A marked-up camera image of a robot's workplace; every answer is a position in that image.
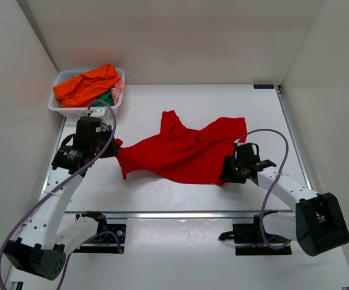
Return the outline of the red t shirt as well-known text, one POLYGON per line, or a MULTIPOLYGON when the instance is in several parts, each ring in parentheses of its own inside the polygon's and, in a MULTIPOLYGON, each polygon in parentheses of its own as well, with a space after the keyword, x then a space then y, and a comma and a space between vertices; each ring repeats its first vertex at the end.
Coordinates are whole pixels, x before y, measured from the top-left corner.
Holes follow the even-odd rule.
POLYGON ((224 158, 233 153, 234 141, 247 133, 243 117, 220 117, 201 130, 185 127, 175 111, 164 111, 160 132, 116 155, 125 178, 147 170, 183 184, 222 186, 224 158))

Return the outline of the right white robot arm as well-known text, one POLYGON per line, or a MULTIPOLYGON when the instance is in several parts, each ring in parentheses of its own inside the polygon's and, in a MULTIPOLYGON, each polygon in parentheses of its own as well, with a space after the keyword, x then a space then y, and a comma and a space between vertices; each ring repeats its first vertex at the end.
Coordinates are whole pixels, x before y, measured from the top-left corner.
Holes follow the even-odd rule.
POLYGON ((244 184, 252 181, 284 202, 292 214, 261 208, 250 224, 234 224, 219 240, 233 240, 237 248, 278 249, 291 240, 309 256, 317 256, 349 243, 349 231, 335 195, 318 193, 280 172, 276 164, 261 160, 259 146, 234 143, 234 153, 226 156, 222 181, 244 184))

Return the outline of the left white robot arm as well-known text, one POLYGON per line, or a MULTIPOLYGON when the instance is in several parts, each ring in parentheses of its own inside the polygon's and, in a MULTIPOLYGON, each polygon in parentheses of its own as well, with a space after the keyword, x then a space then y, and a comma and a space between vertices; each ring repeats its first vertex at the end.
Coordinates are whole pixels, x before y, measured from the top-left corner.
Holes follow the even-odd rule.
POLYGON ((112 122, 96 113, 80 117, 75 133, 61 142, 40 201, 17 224, 23 228, 18 237, 7 237, 0 250, 0 257, 6 257, 16 269, 55 280, 81 244, 106 237, 105 216, 97 211, 84 212, 62 232, 58 228, 88 168, 99 158, 114 157, 120 151, 112 122))

